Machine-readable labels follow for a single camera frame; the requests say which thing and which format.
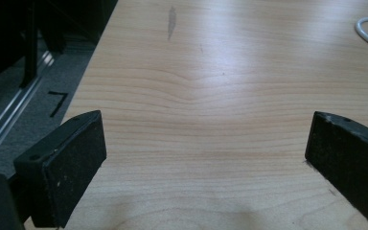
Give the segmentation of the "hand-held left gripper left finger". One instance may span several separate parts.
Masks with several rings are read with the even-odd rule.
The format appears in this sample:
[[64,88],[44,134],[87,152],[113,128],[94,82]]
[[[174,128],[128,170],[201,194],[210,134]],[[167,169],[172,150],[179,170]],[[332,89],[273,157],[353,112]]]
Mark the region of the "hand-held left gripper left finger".
[[13,164],[26,182],[36,227],[64,227],[106,159],[102,113],[71,118]]

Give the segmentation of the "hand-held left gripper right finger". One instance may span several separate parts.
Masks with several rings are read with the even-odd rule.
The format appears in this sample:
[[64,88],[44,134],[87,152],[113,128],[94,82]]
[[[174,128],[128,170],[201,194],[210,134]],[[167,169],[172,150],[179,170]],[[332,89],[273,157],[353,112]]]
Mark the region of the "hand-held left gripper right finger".
[[367,126],[316,111],[305,158],[368,219]]

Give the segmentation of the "black stand leg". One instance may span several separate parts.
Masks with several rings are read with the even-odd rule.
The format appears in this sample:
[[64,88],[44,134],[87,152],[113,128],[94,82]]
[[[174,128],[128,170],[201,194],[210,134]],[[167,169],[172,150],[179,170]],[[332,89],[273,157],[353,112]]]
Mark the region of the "black stand leg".
[[25,68],[21,88],[27,87],[35,78],[37,70],[37,21],[36,0],[26,0],[27,28],[25,33]]

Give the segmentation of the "aluminium rail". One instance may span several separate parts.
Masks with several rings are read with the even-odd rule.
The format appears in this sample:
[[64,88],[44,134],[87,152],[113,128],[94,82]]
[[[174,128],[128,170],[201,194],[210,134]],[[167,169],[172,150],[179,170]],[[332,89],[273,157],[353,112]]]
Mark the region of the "aluminium rail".
[[10,102],[0,113],[0,145],[29,104],[41,85],[44,74],[55,60],[56,58],[51,52],[45,51],[37,62],[37,76],[24,88],[17,89]]

